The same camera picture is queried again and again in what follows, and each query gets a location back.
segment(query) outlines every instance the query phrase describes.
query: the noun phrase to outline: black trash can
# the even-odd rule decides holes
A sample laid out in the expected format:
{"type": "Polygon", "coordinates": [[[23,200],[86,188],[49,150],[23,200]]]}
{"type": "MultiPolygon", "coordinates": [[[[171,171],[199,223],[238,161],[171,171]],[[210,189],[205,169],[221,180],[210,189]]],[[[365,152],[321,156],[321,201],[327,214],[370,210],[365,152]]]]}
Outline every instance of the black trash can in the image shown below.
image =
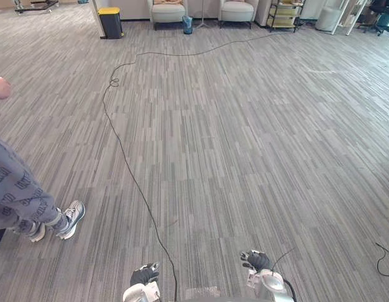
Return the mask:
{"type": "Polygon", "coordinates": [[[107,39],[120,39],[123,36],[119,12],[120,8],[101,8],[98,11],[107,39]]]}

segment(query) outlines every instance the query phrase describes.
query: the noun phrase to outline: gray carpet floor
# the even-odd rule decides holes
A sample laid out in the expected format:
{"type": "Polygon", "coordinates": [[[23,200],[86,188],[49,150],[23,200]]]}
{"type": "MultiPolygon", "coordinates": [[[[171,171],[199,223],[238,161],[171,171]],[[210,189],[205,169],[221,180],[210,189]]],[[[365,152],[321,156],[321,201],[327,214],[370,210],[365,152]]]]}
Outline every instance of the gray carpet floor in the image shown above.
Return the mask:
{"type": "MultiPolygon", "coordinates": [[[[196,53],[266,36],[246,25],[123,23],[100,40],[88,6],[0,12],[0,138],[66,208],[86,216],[70,240],[6,232],[0,302],[121,301],[134,268],[171,266],[101,104],[113,68],[140,52],[196,53]]],[[[239,252],[276,260],[299,301],[387,301],[376,271],[389,248],[389,36],[311,28],[192,57],[141,56],[106,104],[176,264],[179,300],[253,297],[239,252]]],[[[389,273],[389,256],[381,267],[389,273]]]]}

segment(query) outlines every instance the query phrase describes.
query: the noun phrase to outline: black glove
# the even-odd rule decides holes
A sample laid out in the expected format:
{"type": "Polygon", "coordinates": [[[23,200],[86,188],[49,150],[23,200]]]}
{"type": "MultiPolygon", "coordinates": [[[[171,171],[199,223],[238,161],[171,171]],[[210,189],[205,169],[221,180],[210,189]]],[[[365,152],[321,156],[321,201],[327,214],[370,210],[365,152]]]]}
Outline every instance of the black glove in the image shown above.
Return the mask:
{"type": "Polygon", "coordinates": [[[271,269],[272,267],[269,257],[257,250],[240,253],[240,259],[246,261],[242,264],[243,267],[254,269],[257,272],[260,272],[262,269],[271,269]]]}
{"type": "Polygon", "coordinates": [[[132,277],[130,278],[130,286],[142,283],[147,285],[150,282],[158,281],[158,263],[149,263],[145,266],[142,266],[140,269],[137,269],[133,272],[132,277]]]}

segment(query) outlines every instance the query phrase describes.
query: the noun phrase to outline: white sneaker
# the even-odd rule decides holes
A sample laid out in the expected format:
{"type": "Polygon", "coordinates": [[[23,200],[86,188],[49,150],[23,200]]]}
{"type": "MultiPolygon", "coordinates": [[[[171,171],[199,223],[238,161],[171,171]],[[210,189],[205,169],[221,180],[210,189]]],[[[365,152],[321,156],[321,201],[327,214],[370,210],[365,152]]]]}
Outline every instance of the white sneaker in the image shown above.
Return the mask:
{"type": "Polygon", "coordinates": [[[82,217],[84,217],[86,208],[81,201],[75,200],[64,211],[64,213],[66,214],[67,218],[67,226],[63,230],[59,231],[56,236],[59,236],[60,239],[66,240],[74,235],[77,223],[81,220],[82,217]]]}
{"type": "Polygon", "coordinates": [[[45,236],[45,225],[33,222],[31,231],[26,235],[32,242],[37,242],[45,236]]]}

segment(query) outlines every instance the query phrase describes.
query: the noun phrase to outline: shelf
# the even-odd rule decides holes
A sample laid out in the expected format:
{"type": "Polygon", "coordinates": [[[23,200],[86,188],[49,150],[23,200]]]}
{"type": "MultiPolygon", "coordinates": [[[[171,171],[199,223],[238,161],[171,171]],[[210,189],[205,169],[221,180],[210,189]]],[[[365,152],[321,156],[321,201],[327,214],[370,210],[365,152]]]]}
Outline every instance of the shelf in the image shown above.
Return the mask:
{"type": "Polygon", "coordinates": [[[271,26],[272,24],[273,24],[273,19],[268,19],[268,26],[273,27],[273,28],[294,28],[295,27],[292,19],[275,20],[273,26],[271,26]]]}
{"type": "Polygon", "coordinates": [[[273,14],[269,14],[269,17],[270,18],[273,18],[273,19],[288,19],[288,18],[298,18],[300,17],[301,15],[300,14],[277,14],[276,16],[274,16],[273,14]]]}
{"type": "Polygon", "coordinates": [[[303,4],[291,4],[291,3],[283,3],[283,4],[271,4],[272,6],[277,6],[278,8],[301,8],[303,4]]]}
{"type": "Polygon", "coordinates": [[[301,16],[296,8],[271,8],[269,15],[272,18],[297,18],[301,16]]]}

